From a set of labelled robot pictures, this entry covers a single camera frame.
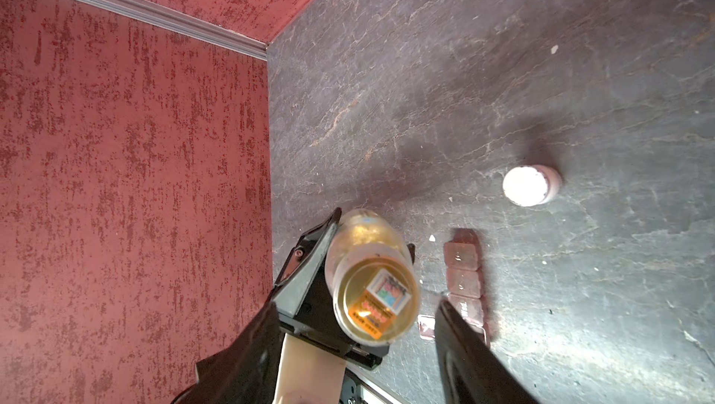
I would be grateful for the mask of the clear pill bottle gold lid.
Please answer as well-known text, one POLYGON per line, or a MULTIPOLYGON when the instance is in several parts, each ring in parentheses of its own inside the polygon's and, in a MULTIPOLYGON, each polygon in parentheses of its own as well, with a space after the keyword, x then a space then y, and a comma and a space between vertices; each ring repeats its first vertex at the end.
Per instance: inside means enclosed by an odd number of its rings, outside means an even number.
POLYGON ((421 290, 398 231, 371 210, 351 210, 325 260, 325 280, 342 331, 364 346, 389 346, 415 323, 421 290))

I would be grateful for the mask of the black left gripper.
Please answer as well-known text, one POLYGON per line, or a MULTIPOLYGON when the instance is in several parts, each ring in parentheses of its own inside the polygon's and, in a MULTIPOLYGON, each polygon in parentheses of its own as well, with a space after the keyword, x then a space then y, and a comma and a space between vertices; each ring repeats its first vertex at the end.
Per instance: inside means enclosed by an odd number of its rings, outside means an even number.
MULTIPOLYGON (((364 348, 340 329, 331 307, 331 294, 322 275, 317 275, 341 217, 342 209, 336 208, 325 222, 299 237, 279 272, 272 301, 279 311, 279 325, 285 336, 297 337, 346 361, 338 403, 389 403, 391 393, 359 370, 379 366, 388 349, 364 348)), ((407 248, 414 264, 415 245, 408 243, 407 248)))

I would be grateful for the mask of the small white pill bottle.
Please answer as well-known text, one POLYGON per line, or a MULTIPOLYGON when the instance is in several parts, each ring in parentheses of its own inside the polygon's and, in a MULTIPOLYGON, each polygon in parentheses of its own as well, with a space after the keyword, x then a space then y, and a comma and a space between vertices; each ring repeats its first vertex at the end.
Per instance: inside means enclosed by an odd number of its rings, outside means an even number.
POLYGON ((523 208, 549 203, 561 187, 560 173, 544 165, 515 167, 505 175, 502 183, 506 198, 523 208))

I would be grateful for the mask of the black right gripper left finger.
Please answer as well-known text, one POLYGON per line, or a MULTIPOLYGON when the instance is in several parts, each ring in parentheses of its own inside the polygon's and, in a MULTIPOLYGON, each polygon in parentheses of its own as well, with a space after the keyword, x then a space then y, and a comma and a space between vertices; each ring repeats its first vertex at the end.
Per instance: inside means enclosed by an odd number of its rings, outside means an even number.
POLYGON ((175 403, 260 404, 274 400, 281 352, 279 313, 267 303, 224 350, 195 364, 196 382, 175 403))

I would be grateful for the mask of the red weekly pill organizer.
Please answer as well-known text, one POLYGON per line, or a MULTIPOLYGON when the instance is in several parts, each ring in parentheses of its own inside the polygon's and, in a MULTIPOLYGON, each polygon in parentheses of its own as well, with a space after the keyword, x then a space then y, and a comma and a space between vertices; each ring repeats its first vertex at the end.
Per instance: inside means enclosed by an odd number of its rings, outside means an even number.
POLYGON ((453 228, 451 238, 443 245, 444 280, 429 285, 421 280, 422 305, 416 320, 419 337, 435 339, 436 311, 447 300, 475 331, 486 346, 490 346, 487 324, 485 277, 482 269, 482 246, 478 233, 468 228, 453 228))

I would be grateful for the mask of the aluminium corner post left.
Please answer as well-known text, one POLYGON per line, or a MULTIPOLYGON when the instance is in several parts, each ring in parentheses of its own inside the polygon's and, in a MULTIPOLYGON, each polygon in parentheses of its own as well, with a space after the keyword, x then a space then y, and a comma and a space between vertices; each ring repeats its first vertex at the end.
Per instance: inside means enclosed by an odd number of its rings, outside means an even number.
POLYGON ((267 45, 237 32, 160 6, 147 0, 74 0, 132 20, 238 52, 260 61, 267 60, 267 45))

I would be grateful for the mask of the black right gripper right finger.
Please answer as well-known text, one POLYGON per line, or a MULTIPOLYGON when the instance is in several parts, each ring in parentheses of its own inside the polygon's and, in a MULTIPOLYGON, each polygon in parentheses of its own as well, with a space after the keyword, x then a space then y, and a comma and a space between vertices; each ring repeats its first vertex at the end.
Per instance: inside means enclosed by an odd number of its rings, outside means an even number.
POLYGON ((452 304, 436 311, 435 343, 447 403, 534 403, 452 304))

